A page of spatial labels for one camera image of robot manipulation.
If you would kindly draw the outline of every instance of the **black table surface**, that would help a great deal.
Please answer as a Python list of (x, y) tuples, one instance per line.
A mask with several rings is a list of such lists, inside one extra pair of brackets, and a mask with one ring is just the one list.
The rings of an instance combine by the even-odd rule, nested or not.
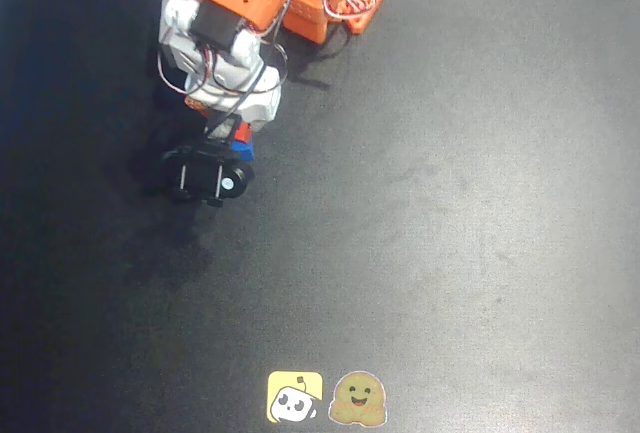
[[(353, 370), (379, 431), (640, 431), (640, 0), (285, 35), (222, 210), (140, 194), (199, 121), (154, 75), (159, 8), (0, 0), (2, 431), (358, 431), (326, 414)], [(323, 376), (313, 425), (267, 421), (275, 370)]]

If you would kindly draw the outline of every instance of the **yellow sticker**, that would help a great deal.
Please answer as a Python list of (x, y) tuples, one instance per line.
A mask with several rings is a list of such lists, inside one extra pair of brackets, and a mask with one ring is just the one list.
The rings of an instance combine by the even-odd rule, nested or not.
[(300, 423), (318, 416), (323, 380), (313, 371), (274, 371), (267, 386), (267, 418), (271, 423)]
[(378, 378), (367, 371), (353, 371), (336, 385), (329, 418), (341, 425), (382, 426), (387, 422), (386, 402)]

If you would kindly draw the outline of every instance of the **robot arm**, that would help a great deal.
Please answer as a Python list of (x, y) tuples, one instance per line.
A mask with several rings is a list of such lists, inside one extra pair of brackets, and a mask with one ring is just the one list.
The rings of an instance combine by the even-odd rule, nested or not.
[[(281, 26), (323, 43), (332, 21), (345, 20), (356, 34), (364, 31), (381, 1), (163, 0), (160, 44), (172, 66), (187, 74), (184, 88), (166, 80), (160, 55), (158, 70), (165, 83), (208, 118), (202, 141), (181, 156), (181, 194), (186, 195), (185, 185), (195, 184), (189, 189), (204, 191), (200, 199), (219, 205), (225, 197), (225, 185), (232, 183), (225, 181), (229, 165), (237, 167), (238, 157), (253, 159), (253, 144), (248, 143), (251, 131), (259, 131), (275, 118), (283, 81), (278, 69), (264, 62), (261, 45), (280, 52), (286, 66), (286, 54), (275, 43)], [(245, 132), (240, 138), (239, 130)], [(216, 165), (217, 181), (200, 188), (208, 178), (194, 182), (186, 172), (194, 158)]]

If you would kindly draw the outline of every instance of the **hugging face emoji sticker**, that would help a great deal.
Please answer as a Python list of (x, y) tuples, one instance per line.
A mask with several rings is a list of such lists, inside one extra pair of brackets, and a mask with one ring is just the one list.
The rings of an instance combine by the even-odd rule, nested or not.
[(387, 421), (386, 400), (378, 378), (366, 371), (354, 371), (338, 382), (329, 418), (342, 425), (381, 426)]

